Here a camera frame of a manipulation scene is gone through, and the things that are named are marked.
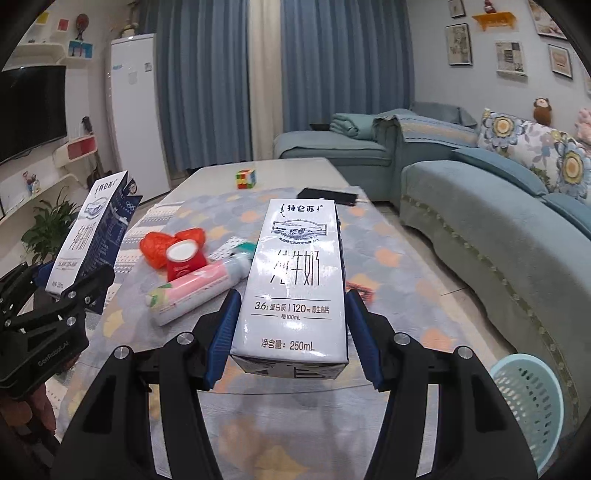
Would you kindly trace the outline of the pink green yogurt bottle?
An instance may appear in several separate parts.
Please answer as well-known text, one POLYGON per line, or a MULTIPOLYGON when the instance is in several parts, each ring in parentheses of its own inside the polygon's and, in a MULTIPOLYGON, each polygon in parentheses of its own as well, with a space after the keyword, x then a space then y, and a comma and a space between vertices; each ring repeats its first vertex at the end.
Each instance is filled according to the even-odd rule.
POLYGON ((160 285, 145 298, 150 318, 164 326, 238 285, 249 275, 252 255, 237 252, 160 285))

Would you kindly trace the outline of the colourful card box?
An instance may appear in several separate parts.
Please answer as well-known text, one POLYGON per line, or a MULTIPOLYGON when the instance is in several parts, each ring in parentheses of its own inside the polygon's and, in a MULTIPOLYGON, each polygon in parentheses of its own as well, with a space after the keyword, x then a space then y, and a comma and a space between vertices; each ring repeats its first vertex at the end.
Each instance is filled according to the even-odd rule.
POLYGON ((372 304, 374 301, 375 291, 367 286, 352 281, 346 282, 346 291, 356 290, 366 304, 372 304))

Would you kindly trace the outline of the brown monkey plush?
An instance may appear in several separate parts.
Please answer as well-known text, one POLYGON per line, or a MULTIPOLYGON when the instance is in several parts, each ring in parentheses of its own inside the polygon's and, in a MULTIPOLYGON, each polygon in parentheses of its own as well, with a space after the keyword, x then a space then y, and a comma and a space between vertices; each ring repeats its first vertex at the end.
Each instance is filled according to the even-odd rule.
POLYGON ((533 117, 541 125, 550 127, 552 124, 552 107, 548 98, 537 98, 534 101, 533 117))

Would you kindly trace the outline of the teal sofa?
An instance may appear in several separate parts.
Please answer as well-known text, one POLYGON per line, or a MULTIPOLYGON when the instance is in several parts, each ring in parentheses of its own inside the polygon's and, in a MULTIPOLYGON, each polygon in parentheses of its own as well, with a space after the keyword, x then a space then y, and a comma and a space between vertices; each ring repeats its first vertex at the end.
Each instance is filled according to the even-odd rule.
POLYGON ((381 112, 373 141, 314 126, 273 140, 276 158, 328 159, 422 233, 517 351, 547 362, 574 433, 590 410, 590 204, 550 192, 478 146, 481 119, 448 104, 381 112))

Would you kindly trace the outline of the folded teal blanket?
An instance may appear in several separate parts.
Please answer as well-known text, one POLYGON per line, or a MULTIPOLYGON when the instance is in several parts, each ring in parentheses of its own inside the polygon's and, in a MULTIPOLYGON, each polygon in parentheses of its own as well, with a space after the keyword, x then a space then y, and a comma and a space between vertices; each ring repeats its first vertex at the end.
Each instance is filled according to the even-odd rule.
POLYGON ((354 140, 373 141, 376 115, 335 113, 329 123, 329 131, 354 140))

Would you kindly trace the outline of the white milk carton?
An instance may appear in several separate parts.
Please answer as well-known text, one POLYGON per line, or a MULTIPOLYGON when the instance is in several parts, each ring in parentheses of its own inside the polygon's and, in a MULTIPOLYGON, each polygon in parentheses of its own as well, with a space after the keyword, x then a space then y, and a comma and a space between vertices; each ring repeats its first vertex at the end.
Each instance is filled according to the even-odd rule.
POLYGON ((230 354, 243 371, 335 379, 349 363, 345 273, 332 200, 270 200, 230 354))

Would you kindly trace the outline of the black remote control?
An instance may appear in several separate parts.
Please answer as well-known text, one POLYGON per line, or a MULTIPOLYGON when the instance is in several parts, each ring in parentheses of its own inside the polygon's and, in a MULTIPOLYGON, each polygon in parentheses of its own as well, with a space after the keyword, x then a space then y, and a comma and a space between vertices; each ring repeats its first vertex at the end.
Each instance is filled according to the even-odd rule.
POLYGON ((335 204, 355 206, 358 195, 346 192, 338 192, 325 189, 304 188, 297 193, 297 199, 305 200, 332 200, 335 204))

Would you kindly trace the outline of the green potted plant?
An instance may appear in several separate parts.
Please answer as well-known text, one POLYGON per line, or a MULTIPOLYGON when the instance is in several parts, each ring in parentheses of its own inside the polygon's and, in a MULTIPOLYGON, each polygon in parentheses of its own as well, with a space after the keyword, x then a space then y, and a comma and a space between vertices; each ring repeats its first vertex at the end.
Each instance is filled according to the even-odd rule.
POLYGON ((33 208, 34 224, 21 237, 32 264, 53 260, 75 222, 79 206, 68 200, 62 188, 54 203, 41 200, 33 208))

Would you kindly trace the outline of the white refrigerator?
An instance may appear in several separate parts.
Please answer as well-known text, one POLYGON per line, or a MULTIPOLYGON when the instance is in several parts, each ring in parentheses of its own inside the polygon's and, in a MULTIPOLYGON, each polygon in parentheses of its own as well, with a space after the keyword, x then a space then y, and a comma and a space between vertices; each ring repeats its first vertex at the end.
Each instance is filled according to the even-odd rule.
POLYGON ((128 172, 145 201, 170 191, 160 131, 155 36, 111 42, 106 60, 108 123, 117 166, 128 172))

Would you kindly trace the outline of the black guitar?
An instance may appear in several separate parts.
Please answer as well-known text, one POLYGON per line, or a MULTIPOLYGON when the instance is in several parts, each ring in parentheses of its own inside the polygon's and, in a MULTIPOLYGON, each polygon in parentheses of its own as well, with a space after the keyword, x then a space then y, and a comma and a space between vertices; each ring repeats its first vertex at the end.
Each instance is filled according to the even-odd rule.
MULTIPOLYGON (((91 124, 91 120, 88 116, 84 116, 81 120, 81 124, 86 134, 93 135, 93 127, 91 124)), ((94 159, 94 168, 91 170, 91 173, 87 176, 86 184, 87 188, 91 189, 93 184, 96 180, 104 178, 112 174, 111 170, 105 170, 101 161, 101 157, 98 152, 93 154, 94 159)))

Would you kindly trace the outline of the blue curtain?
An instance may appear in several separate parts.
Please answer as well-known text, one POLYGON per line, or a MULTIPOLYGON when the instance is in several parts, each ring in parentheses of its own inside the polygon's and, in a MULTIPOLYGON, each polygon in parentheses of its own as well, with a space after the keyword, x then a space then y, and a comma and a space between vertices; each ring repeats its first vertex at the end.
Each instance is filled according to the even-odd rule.
POLYGON ((143 1, 175 171, 273 158, 281 133, 408 107, 403 1, 143 1))

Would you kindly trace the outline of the pink plush toy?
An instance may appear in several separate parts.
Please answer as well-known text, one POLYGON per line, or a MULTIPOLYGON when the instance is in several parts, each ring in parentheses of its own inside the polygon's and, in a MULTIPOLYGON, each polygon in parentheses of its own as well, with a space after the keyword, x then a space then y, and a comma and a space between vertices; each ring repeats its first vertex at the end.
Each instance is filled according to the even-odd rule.
POLYGON ((591 112, 587 108, 581 108, 575 123, 576 138, 587 145, 591 145, 591 112))

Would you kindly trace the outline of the blue milk carton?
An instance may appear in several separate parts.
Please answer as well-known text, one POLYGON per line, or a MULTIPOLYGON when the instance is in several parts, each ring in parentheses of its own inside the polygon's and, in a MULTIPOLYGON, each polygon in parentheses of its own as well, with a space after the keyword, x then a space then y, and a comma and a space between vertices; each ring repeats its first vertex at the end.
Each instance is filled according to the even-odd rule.
POLYGON ((53 298, 47 311, 78 300, 93 313, 103 312, 117 254, 141 199, 126 171, 95 181, 53 260, 45 286, 53 298))

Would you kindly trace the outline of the light blue laundry basket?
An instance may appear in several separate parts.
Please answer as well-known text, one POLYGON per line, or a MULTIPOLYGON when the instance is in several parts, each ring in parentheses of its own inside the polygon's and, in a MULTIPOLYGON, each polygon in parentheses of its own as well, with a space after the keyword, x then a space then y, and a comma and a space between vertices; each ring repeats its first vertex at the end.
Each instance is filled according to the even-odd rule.
POLYGON ((490 375, 513 412, 541 475, 564 425, 564 399, 556 375, 545 362, 528 354, 503 358, 490 375))

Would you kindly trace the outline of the rubiks cube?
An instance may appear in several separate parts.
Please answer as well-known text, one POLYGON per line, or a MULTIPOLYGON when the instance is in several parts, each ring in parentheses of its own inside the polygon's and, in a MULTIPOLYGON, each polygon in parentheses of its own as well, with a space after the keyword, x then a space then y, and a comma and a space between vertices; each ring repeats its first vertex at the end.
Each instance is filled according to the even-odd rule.
POLYGON ((236 172, 235 185, 238 190, 252 189, 256 186, 256 170, 249 168, 236 172))

